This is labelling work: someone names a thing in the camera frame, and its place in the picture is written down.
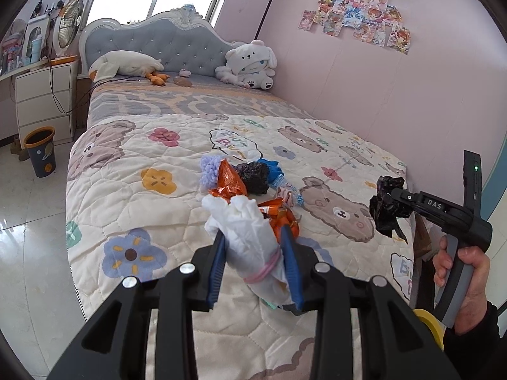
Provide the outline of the person's right hand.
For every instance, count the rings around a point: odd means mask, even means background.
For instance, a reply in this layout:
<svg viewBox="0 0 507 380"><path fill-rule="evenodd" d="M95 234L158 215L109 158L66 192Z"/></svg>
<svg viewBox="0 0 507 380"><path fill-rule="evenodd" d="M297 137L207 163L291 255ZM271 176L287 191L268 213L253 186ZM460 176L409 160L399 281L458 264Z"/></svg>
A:
<svg viewBox="0 0 507 380"><path fill-rule="evenodd" d="M447 238L442 237L439 244L440 250L433 258L433 265L436 270L434 282L439 287L442 287L447 272L451 270L453 260L446 251L448 245ZM490 271L490 259L477 246L467 246L458 249L457 256L464 264L473 267L472 279L470 280L454 324L456 334L466 334L483 320L487 311L485 288Z"/></svg>

